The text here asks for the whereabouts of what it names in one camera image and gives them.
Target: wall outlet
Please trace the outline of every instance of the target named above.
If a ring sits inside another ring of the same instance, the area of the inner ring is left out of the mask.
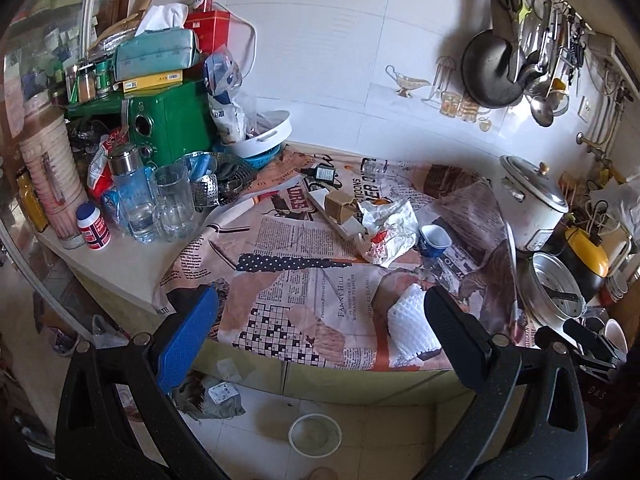
[[[583,96],[580,103],[580,109],[578,110],[578,117],[580,117],[585,123],[588,123],[591,119],[591,103],[586,96]]]

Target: black frying pan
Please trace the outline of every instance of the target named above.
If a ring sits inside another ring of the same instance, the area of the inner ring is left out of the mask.
[[[507,78],[511,45],[491,30],[476,35],[462,56],[462,82],[474,101],[485,108],[504,108],[520,102],[524,89]]]

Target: yellow bottle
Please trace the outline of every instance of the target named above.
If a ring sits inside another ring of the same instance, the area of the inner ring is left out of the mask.
[[[44,214],[42,206],[40,205],[40,200],[38,200],[38,197],[33,190],[27,170],[18,174],[17,182],[22,211],[25,216],[31,220],[36,231],[41,233],[49,225],[49,220],[47,220],[47,216]]]

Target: kitchen floor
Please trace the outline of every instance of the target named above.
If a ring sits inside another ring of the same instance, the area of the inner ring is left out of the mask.
[[[233,480],[302,480],[329,467],[340,480],[410,480],[433,454],[436,407],[325,404],[238,386],[246,413],[197,422],[183,415],[203,447]],[[342,429],[342,445],[327,458],[303,457],[287,432],[306,413],[325,413]],[[142,425],[133,425],[145,453],[159,455]]]
[[[0,332],[14,356],[14,373],[47,430],[55,431],[69,359],[55,355],[33,323],[32,289],[8,262],[0,268]],[[347,406],[268,394],[239,386],[244,415],[197,422],[183,415],[204,448],[233,480],[303,480],[318,467],[340,480],[410,480],[466,410],[469,397],[430,406]],[[342,428],[342,445],[324,459],[293,451],[291,423],[320,412]],[[436,414],[438,428],[436,431]],[[143,424],[132,423],[143,450],[161,462]]]

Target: blue paper cup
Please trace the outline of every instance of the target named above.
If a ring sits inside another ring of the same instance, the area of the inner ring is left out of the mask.
[[[423,225],[418,236],[418,250],[425,258],[439,258],[451,247],[451,238],[439,225]]]

